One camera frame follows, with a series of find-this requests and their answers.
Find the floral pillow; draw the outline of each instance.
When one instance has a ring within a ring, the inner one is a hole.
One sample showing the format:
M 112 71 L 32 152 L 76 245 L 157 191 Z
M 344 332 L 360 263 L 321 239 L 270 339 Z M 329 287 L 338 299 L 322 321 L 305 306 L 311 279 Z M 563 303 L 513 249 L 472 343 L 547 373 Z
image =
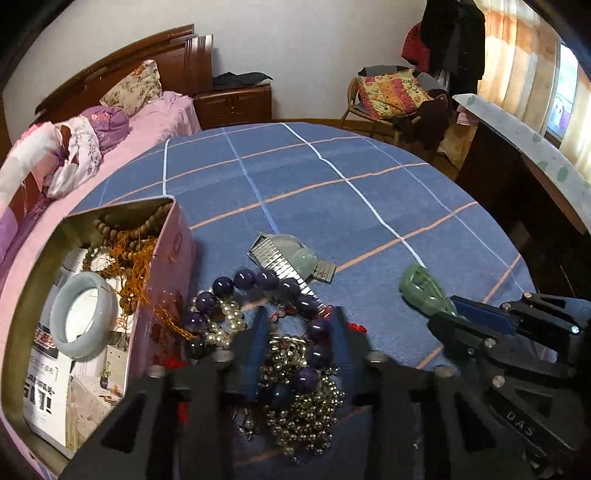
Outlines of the floral pillow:
M 388 119 L 412 115 L 425 100 L 432 98 L 423 90 L 412 70 L 357 77 L 359 97 L 374 118 Z
M 128 117 L 134 116 L 144 105 L 162 97 L 160 73 L 155 60 L 142 64 L 109 90 L 100 104 L 121 107 Z

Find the pink bedsheet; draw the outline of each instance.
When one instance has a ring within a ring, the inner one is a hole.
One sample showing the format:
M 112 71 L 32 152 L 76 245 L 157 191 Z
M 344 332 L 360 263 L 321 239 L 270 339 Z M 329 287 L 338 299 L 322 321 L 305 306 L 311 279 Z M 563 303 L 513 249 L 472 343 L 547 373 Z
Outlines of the pink bedsheet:
M 53 202 L 39 218 L 26 238 L 20 238 L 22 245 L 14 246 L 16 252 L 12 264 L 0 265 L 0 371 L 4 361 L 4 349 L 8 330 L 22 289 L 27 282 L 38 253 L 41 251 L 56 226 L 104 179 L 113 172 L 158 145 L 167 138 L 192 135 L 201 130 L 193 108 L 193 100 L 174 92 L 164 92 L 163 98 L 143 107 L 129 120 L 131 132 L 111 152 L 105 154 L 98 174 L 68 194 Z M 24 452 L 24 445 L 7 423 L 0 408 L 0 421 L 6 425 L 17 447 Z

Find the blue tablecloth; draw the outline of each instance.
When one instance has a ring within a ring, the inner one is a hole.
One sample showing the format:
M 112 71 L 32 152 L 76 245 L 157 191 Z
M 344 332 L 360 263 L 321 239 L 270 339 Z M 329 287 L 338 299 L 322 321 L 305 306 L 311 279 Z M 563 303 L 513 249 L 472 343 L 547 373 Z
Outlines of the blue tablecloth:
M 449 295 L 494 305 L 534 289 L 513 244 L 467 193 L 414 155 L 351 132 L 277 123 L 173 138 L 110 176 L 75 212 L 162 194 L 176 197 L 197 242 L 192 293 L 251 267 L 246 252 L 259 232 L 289 233 L 338 265 L 332 284 L 314 282 L 314 292 L 406 365 L 445 362 L 425 317 L 398 292 L 410 263 L 423 262 Z M 289 317 L 281 328 L 304 331 Z M 297 468 L 271 437 L 236 435 L 237 478 L 361 479 L 369 413 L 344 408 L 341 416 L 329 451 Z

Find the wooden nightstand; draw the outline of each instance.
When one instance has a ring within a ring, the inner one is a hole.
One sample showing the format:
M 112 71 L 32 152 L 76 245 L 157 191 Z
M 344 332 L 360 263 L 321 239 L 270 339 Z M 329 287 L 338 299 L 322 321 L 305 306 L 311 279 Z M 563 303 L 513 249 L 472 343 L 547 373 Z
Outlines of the wooden nightstand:
M 201 93 L 193 100 L 201 128 L 258 124 L 271 121 L 271 87 L 240 88 Z

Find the pink box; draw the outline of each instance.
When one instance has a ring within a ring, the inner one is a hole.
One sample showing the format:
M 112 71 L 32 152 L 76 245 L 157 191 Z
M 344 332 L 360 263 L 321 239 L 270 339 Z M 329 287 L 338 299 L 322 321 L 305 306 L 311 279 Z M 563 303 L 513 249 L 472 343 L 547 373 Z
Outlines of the pink box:
M 94 220 L 106 219 L 111 225 L 118 224 L 132 229 L 140 226 L 160 205 L 169 202 L 173 206 L 155 246 L 147 294 L 152 303 L 167 308 L 172 314 L 178 313 L 179 305 L 187 298 L 196 244 L 183 218 L 182 209 L 172 197 L 121 203 L 65 218 L 51 235 L 29 274 L 12 319 L 4 352 L 0 420 L 24 459 L 44 478 L 56 478 L 60 475 L 67 465 L 66 455 L 71 450 L 65 447 L 62 449 L 61 445 L 56 445 L 58 442 L 43 439 L 31 430 L 23 416 L 24 404 L 30 399 L 24 399 L 23 391 L 26 395 L 28 389 L 24 389 L 25 378 L 32 357 L 35 330 L 61 263 L 73 248 L 88 245 L 98 235 L 96 228 L 92 226 Z M 154 314 L 152 306 L 138 306 L 126 351 L 125 385 L 140 377 L 153 363 L 163 364 L 168 358 L 179 359 L 178 340 L 178 336 L 172 334 Z M 72 405 L 70 387 L 73 383 L 71 381 L 69 384 L 67 408 Z M 78 437 L 78 427 L 72 426 L 71 420 L 70 425 L 65 418 L 64 422 L 65 429 L 70 427 L 76 432 L 74 436 Z M 82 441 L 87 438 L 86 430 L 80 438 Z

